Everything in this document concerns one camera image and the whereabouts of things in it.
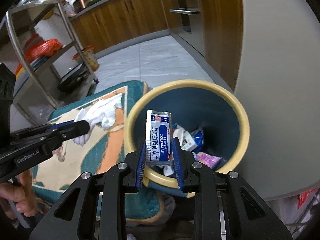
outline silver bolt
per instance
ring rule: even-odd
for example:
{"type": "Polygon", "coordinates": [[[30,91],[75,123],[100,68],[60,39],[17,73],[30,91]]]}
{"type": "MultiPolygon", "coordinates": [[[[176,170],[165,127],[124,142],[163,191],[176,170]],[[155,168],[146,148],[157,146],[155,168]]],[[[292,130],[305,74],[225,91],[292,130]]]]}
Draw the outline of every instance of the silver bolt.
{"type": "Polygon", "coordinates": [[[194,167],[195,169],[199,169],[199,168],[202,167],[202,164],[201,164],[200,162],[194,162],[194,163],[192,164],[192,167],[194,167]]]}
{"type": "Polygon", "coordinates": [[[89,178],[89,177],[90,177],[90,173],[87,172],[87,171],[81,174],[81,178],[82,178],[82,179],[87,179],[87,178],[89,178]]]}
{"type": "Polygon", "coordinates": [[[236,178],[239,177],[239,174],[237,172],[235,172],[235,171],[232,171],[232,172],[229,173],[229,176],[231,178],[233,178],[233,179],[236,179],[236,178]]]}
{"type": "Polygon", "coordinates": [[[121,169],[121,170],[125,169],[127,166],[128,165],[126,163],[119,163],[118,164],[118,168],[121,169]]]}

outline foil packet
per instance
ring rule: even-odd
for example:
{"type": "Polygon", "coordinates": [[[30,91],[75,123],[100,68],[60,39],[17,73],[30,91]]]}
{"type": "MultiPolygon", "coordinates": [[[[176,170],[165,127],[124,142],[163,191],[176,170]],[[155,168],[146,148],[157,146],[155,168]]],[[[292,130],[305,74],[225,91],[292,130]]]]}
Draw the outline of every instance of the foil packet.
{"type": "Polygon", "coordinates": [[[172,123],[169,112],[147,111],[146,163],[172,165],[172,123]]]}

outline metal pole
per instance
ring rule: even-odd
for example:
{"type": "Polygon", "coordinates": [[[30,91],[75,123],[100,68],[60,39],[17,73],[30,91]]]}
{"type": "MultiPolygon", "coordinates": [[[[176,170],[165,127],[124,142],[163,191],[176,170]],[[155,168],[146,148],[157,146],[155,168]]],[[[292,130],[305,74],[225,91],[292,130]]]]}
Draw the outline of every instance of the metal pole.
{"type": "Polygon", "coordinates": [[[79,46],[79,44],[78,44],[78,42],[77,42],[77,40],[76,40],[76,38],[75,38],[75,36],[74,36],[71,28],[70,28],[69,20],[66,18],[65,14],[64,14],[64,12],[63,12],[62,5],[61,5],[61,3],[60,3],[60,0],[58,0],[58,1],[59,1],[59,2],[58,2],[58,9],[59,9],[59,12],[60,12],[60,14],[61,14],[61,18],[62,18],[63,24],[64,24],[64,26],[66,27],[67,32],[68,32],[71,40],[73,40],[73,41],[76,42],[75,48],[76,48],[78,54],[80,55],[82,61],[84,62],[85,66],[86,66],[87,69],[89,70],[90,74],[93,75],[93,80],[94,80],[96,83],[98,83],[99,81],[98,81],[97,76],[95,75],[95,73],[93,72],[93,70],[89,67],[89,63],[87,62],[85,56],[83,55],[83,53],[82,53],[82,51],[81,51],[81,48],[80,48],[80,46],[79,46]]]}
{"type": "Polygon", "coordinates": [[[18,60],[20,61],[21,65],[23,66],[24,70],[29,74],[30,78],[38,86],[38,88],[41,90],[41,92],[47,98],[47,100],[52,105],[52,107],[55,109],[60,108],[57,101],[50,95],[49,91],[42,84],[39,77],[36,75],[36,73],[33,71],[32,67],[28,63],[26,56],[24,55],[23,50],[20,46],[17,34],[14,30],[11,14],[9,13],[9,11],[7,11],[7,13],[6,13],[6,25],[7,25],[7,30],[8,30],[8,35],[9,35],[10,41],[13,45],[13,49],[18,57],[18,60]]]}

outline blue label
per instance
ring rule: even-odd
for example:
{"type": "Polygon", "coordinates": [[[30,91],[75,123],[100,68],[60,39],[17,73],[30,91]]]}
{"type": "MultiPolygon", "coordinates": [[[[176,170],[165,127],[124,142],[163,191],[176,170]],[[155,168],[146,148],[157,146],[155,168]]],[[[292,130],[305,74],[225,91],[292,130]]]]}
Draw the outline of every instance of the blue label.
{"type": "Polygon", "coordinates": [[[159,126],[159,152],[160,161],[170,160],[170,154],[168,154],[168,132],[167,126],[164,124],[159,126]]]}

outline red plastic bag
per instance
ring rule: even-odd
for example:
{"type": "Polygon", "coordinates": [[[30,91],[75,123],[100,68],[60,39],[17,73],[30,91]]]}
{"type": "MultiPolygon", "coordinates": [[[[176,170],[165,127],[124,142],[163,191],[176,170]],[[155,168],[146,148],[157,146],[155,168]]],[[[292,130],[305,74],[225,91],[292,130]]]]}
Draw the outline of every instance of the red plastic bag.
{"type": "MultiPolygon", "coordinates": [[[[31,46],[27,52],[25,53],[27,61],[30,63],[35,59],[41,56],[52,57],[54,54],[57,53],[62,48],[62,43],[59,42],[57,39],[50,39],[47,41],[41,41],[38,44],[31,46]]],[[[16,73],[22,68],[21,63],[18,64],[16,73]]]]}

